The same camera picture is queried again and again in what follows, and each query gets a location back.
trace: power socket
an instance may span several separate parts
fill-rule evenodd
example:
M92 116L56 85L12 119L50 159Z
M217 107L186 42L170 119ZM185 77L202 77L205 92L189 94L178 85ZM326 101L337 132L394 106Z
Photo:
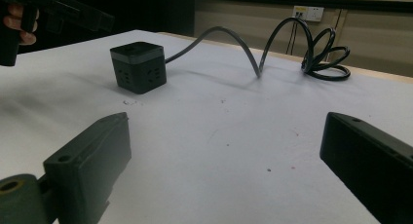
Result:
M164 48L135 42L110 49L118 86L137 94L147 93L167 82Z
M294 6L292 16L306 21L321 21L324 8Z
M308 11L309 11L308 7L294 6L294 10L292 11L292 16L294 18L299 18L299 19L305 20L307 18Z
M307 21L321 21L324 8L309 7L307 12Z

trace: wall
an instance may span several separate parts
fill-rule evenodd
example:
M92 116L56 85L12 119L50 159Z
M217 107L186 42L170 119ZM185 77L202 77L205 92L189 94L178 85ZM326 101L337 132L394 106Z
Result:
M262 50L273 29L283 19L292 16L293 6L300 5L301 0L288 1L289 4L279 3L281 0L277 3L270 0L196 0L195 36L198 37L212 26L222 25L238 32L252 48ZM312 6L312 0L305 1L304 6ZM390 5L386 2L369 5L370 2L366 1L359 6L365 10L347 10L343 8L345 0L340 8L332 7L333 4L328 0L323 1L328 7L324 9L321 22L308 24L313 37L327 27L336 29L334 46L348 46L351 50L350 56L342 64L413 77L413 13L403 13L400 9L396 9L398 12L377 10L379 6L385 9ZM358 3L361 4L352 1L352 8L357 8ZM322 7L320 0L317 6ZM291 29L292 25L282 29L271 48L272 52L285 54ZM302 31L297 32L293 52L295 56L303 56L307 50L303 35ZM225 35L211 35L209 39L236 44ZM325 38L322 41L319 46L324 45ZM328 60L336 57L333 54Z

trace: cord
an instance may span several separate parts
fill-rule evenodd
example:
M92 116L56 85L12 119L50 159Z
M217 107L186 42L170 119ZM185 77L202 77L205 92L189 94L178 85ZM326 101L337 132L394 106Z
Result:
M209 33L213 32L213 31L221 31L221 32L228 33L230 36L232 36L240 44L240 46L245 51L249 61L251 62L252 68L254 69L254 72L255 72L257 78L260 78L261 75L262 75L262 72L263 72L265 59L267 57L267 54L270 50L270 47L271 47L276 35L279 33L280 29L283 28L289 22L296 22L297 25L300 25L304 29L304 33L306 35L308 50L307 50L306 54L304 55L303 61L301 62L301 70L305 74L310 75L312 77L315 77L317 79L326 80L326 81L342 81L342 80L346 80L347 78L350 77L350 74L351 74L350 70L347 69L346 67L342 66L342 65L338 65L338 63L340 63L342 60L344 60L350 54L350 50L347 47L334 47L334 48L332 48L332 45L334 43L334 38L335 38L335 30L333 28L324 29L313 40L313 36L310 32L310 28L308 27L307 23L305 21L303 21L302 19L298 19L298 18L285 19L274 29L273 33L271 34L271 36L269 37L269 39L267 41L267 44L266 44L265 49L263 51L263 54L262 54L259 65L255 61L254 56L252 55L252 52L249 49L246 42L236 32L234 32L231 29L222 27L222 26L216 26L216 27L212 27L212 28L208 29L200 37L198 37L198 39L196 39L193 43L191 43L187 48L185 48L181 52L177 53L176 55L165 59L165 63L169 63L169 62L185 55L189 51L191 51L202 40L204 40L204 38L207 37ZM324 50L320 54L314 56L314 47L316 46L319 39L321 39L327 33L329 33L329 39L328 39L327 44L324 47ZM343 51L344 53L341 57L339 57L338 59L336 59L332 62L329 62L329 63L323 62L323 63L321 63L321 61L323 60L324 57L328 56L329 53L335 52L335 51ZM329 69L329 68L338 70L338 71L342 72L343 74L340 75L340 76L327 76L327 75L322 75L322 74L318 73L322 70Z
M285 52L286 55L288 55L289 46L291 45L291 39L292 39L292 35L294 34L295 25L296 25L296 23L294 22L292 24L291 34L289 35L288 46L286 47L286 52Z
M294 45L295 45L295 37L297 36L297 23L294 22L295 28L294 28L294 39L292 40L292 45L291 45L291 52L290 55L292 56L292 52L294 51Z

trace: hand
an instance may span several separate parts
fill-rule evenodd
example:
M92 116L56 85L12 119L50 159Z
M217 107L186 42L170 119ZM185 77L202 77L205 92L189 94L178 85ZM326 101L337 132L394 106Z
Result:
M21 17L23 15L24 7L18 4L9 5L9 16L3 18L3 22L7 27L20 31L20 44L21 45L33 45L36 42L36 36L33 33L23 31L21 29ZM33 31L37 29L37 21L34 22Z

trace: black cube power outlet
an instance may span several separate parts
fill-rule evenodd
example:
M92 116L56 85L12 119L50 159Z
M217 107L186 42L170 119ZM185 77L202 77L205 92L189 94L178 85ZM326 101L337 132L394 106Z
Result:
M135 42L110 49L110 55L121 88L143 94L167 82L162 46Z

